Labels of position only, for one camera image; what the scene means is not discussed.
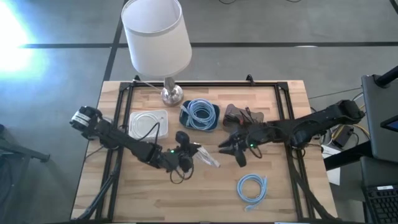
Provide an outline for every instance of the keyboard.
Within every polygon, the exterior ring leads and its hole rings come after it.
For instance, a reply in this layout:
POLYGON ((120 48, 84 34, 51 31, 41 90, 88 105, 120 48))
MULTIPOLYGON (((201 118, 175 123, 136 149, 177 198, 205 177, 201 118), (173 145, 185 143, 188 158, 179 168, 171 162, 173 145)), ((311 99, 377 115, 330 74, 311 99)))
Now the keyboard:
POLYGON ((398 223, 398 185, 363 189, 373 223, 398 223))

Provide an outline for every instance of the table lamp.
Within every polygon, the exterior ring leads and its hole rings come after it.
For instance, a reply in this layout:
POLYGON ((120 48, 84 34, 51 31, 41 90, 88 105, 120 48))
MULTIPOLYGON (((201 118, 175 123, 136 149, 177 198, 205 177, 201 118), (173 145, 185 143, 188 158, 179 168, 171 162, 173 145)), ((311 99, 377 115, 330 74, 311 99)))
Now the table lamp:
POLYGON ((131 62, 143 75, 165 78, 162 100, 167 106, 183 98, 174 75, 188 66, 192 48, 177 0, 130 0, 121 18, 131 62))

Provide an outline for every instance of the wooden table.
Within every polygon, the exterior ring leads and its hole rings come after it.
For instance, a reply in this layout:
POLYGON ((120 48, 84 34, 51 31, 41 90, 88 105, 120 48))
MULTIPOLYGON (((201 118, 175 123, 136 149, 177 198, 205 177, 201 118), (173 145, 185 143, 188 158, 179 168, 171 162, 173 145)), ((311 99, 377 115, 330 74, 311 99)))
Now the wooden table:
MULTIPOLYGON (((310 105, 303 81, 287 81, 296 118, 310 113, 310 105)), ((120 82, 104 82, 98 109, 104 116, 113 118, 120 82)), ((218 153, 217 145, 228 137, 221 128, 226 106, 250 107, 251 111, 263 112, 264 121, 277 120, 279 114, 275 91, 270 87, 187 87, 184 100, 205 98, 221 108, 219 125, 212 133, 185 129, 178 122, 179 106, 168 108, 160 99, 159 92, 151 87, 134 88, 131 112, 165 109, 169 114, 169 136, 159 144, 164 149, 174 148, 175 133, 184 130, 191 141, 202 144, 221 163, 220 168, 210 167, 194 160, 195 173, 190 180, 175 185, 162 169, 154 169, 139 162, 125 149, 114 222, 274 222, 297 221, 287 168, 285 149, 282 144, 265 144, 260 147, 263 158, 254 157, 249 151, 245 156, 246 167, 239 168, 233 156, 218 153), (245 212, 246 204, 236 193, 238 180, 250 173, 268 176, 266 199, 253 211, 245 212)), ((99 148, 98 141, 89 143, 87 153, 99 148)), ((308 181, 312 192, 330 214, 336 217, 325 165, 320 148, 306 148, 304 157, 308 181)), ((84 163, 76 195, 72 217, 79 216, 98 193, 103 175, 106 150, 90 156, 84 163)), ((259 192, 256 183, 246 183, 244 194, 255 197, 259 192)), ((305 210, 304 196, 300 196, 305 210)), ((108 211, 109 195, 103 215, 108 211)))

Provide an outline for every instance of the gray floor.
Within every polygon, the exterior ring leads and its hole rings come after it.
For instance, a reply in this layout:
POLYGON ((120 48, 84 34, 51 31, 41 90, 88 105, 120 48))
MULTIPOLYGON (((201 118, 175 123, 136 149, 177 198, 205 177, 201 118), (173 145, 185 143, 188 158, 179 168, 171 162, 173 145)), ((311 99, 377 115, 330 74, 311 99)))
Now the gray floor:
MULTIPOLYGON (((398 41, 398 15, 388 0, 181 4, 192 42, 398 41)), ((0 28, 7 31, 0 36, 0 123, 19 144, 51 154, 47 164, 30 164, 13 223, 68 220, 87 146, 68 122, 80 106, 97 105, 111 50, 10 46, 112 43, 122 6, 123 0, 0 1, 0 17, 6 17, 0 28)), ((384 73, 397 58, 398 47, 200 48, 177 79, 242 80, 251 74, 256 80, 304 80, 311 105, 320 110, 359 90, 317 96, 360 87, 361 75, 384 73)), ((135 74, 128 50, 118 49, 110 80, 135 74)), ((359 180, 352 184, 350 178, 333 186, 333 194, 340 217, 361 221, 360 204, 349 197, 359 180)))

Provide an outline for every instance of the coiled blue cable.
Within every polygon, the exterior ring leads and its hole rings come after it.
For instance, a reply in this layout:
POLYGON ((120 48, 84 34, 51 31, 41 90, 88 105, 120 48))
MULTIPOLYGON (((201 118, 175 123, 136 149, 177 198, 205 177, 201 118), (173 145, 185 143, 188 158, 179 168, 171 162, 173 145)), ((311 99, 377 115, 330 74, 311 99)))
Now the coiled blue cable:
POLYGON ((249 203, 250 205, 246 206, 244 208, 245 212, 249 212, 252 209, 254 209, 257 205, 259 205, 266 197, 267 195, 267 177, 262 178, 257 174, 248 174, 245 175, 244 177, 242 177, 237 186, 236 186, 236 190, 238 191, 238 195, 239 197, 241 197, 241 199, 246 202, 249 203), (242 193, 242 187, 245 181, 247 180, 254 180, 256 181, 259 185, 260 185, 260 194, 256 197, 256 198, 248 198, 245 195, 243 195, 242 193))
POLYGON ((187 107, 181 106, 181 110, 188 114, 186 125, 190 125, 195 129, 207 130, 211 128, 216 121, 216 111, 214 110, 214 106, 205 99, 192 100, 189 102, 187 107), (207 113, 208 117, 199 118, 197 114, 200 111, 207 113))

